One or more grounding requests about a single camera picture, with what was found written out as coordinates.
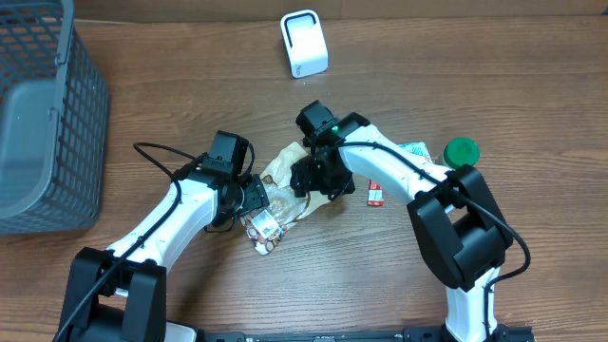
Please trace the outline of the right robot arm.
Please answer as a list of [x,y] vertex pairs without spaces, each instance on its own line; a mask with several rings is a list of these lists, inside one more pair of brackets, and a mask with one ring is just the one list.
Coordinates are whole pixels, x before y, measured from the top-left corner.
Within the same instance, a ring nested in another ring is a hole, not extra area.
[[494,316],[494,283],[513,237],[483,176],[464,164],[449,169],[407,152],[365,117],[334,117],[319,101],[296,125],[310,156],[291,168],[297,197],[317,191],[330,200],[354,191],[354,175],[392,193],[408,209],[419,250],[446,287],[445,341],[505,341]]

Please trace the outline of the grey plastic mesh basket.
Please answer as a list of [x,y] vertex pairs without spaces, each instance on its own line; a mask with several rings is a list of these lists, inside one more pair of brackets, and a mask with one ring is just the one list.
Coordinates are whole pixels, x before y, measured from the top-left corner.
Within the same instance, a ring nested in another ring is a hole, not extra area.
[[92,227],[110,95],[70,0],[1,0],[1,233]]

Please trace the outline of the brown white snack bag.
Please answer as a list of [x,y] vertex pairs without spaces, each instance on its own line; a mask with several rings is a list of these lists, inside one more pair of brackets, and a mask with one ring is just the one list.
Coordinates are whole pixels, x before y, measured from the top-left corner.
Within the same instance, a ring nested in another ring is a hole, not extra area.
[[297,198],[290,185],[291,166],[310,154],[298,143],[283,148],[260,175],[269,205],[241,219],[248,238],[262,256],[270,254],[297,223],[320,206],[330,202],[319,191]]

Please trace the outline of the red snack stick packet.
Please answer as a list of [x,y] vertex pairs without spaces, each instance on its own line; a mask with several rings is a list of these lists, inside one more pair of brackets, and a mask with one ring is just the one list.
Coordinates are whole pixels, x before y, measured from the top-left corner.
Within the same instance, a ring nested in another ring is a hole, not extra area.
[[383,188],[373,180],[370,180],[367,205],[381,207],[385,203],[383,198]]

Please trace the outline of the green lid jar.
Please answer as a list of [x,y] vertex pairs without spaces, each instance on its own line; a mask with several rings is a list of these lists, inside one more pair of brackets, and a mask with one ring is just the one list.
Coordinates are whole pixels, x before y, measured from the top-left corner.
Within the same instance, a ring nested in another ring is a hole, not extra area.
[[458,137],[450,141],[443,152],[443,162],[446,166],[457,169],[464,164],[474,166],[481,157],[481,150],[472,139]]

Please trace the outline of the teal wet wipes pack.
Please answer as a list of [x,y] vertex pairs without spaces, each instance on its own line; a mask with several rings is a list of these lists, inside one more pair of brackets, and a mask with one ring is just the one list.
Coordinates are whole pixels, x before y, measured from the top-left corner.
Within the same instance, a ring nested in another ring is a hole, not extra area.
[[419,163],[433,163],[424,142],[407,142],[400,144],[400,148],[405,151],[406,158]]

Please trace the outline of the white barcode scanner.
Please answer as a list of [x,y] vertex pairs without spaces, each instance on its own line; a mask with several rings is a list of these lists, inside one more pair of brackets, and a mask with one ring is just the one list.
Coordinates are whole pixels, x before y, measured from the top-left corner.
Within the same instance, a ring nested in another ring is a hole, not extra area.
[[287,13],[279,26],[294,78],[322,73],[329,67],[327,44],[319,16],[314,10]]

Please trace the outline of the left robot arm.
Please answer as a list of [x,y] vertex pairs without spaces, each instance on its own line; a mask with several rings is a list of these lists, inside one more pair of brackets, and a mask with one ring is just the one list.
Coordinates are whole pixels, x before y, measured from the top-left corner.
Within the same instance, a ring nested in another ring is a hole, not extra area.
[[210,151],[170,173],[165,197],[104,250],[83,248],[70,265],[57,341],[201,341],[202,330],[168,320],[167,275],[201,231],[268,205],[252,174],[253,146],[218,131]]

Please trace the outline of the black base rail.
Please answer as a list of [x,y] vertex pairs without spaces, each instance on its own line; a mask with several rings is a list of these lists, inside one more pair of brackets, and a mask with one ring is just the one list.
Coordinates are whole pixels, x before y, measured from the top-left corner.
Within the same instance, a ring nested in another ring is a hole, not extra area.
[[444,342],[454,341],[445,327],[414,327],[402,331],[304,332],[246,334],[198,331],[196,342]]

